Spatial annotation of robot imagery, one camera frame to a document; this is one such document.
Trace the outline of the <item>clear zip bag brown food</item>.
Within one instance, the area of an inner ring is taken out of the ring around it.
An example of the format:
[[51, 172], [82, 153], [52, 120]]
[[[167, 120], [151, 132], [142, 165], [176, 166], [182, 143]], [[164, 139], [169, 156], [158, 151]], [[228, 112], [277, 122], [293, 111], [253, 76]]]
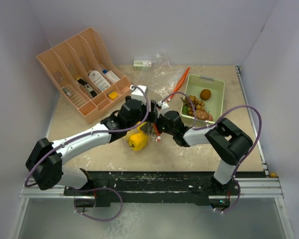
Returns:
[[170, 64], [166, 52], [157, 53], [150, 62], [151, 67], [141, 70], [139, 81], [147, 86], [148, 97], [159, 101], [173, 92], [187, 67]]

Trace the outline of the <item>fake brown grape bunch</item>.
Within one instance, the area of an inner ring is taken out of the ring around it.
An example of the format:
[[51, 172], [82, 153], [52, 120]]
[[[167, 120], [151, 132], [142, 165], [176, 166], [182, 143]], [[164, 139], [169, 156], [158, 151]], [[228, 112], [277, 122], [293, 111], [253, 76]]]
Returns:
[[193, 116], [196, 110], [205, 110], [205, 103], [199, 100], [196, 96], [188, 96], [181, 98], [182, 110], [181, 112], [188, 116]]

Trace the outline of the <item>brown fake kiwi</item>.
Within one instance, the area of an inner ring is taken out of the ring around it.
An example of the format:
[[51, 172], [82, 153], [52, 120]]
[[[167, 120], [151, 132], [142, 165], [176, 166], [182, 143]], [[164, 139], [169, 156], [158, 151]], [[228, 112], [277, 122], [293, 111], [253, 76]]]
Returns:
[[210, 99], [210, 97], [211, 97], [211, 91], [209, 89], [204, 89], [204, 90], [201, 91], [200, 98], [203, 101], [206, 101], [206, 100]]

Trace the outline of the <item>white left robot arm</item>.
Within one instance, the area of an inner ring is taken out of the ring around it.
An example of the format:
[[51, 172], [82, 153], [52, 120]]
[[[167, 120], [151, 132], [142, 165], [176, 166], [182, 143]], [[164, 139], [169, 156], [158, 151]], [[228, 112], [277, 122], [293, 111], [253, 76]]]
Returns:
[[59, 184], [73, 186], [81, 195], [88, 195], [93, 184], [86, 173], [83, 170], [66, 172], [63, 165], [90, 149], [123, 138], [140, 123], [154, 122], [156, 119], [155, 101], [128, 97], [119, 110], [82, 133], [56, 141], [47, 138], [37, 141], [25, 166], [40, 190]]

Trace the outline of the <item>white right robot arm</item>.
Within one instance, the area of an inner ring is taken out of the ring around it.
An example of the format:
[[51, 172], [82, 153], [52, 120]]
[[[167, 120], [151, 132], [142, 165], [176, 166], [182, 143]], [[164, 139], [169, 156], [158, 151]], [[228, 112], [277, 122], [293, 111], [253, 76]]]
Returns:
[[191, 147], [198, 144], [210, 144], [220, 157], [220, 163], [214, 172], [212, 191], [223, 195], [229, 190], [239, 161], [253, 147], [253, 141], [229, 119], [223, 118], [215, 126], [195, 130], [186, 126], [176, 111], [160, 114], [156, 120], [158, 132], [172, 136], [178, 146]]

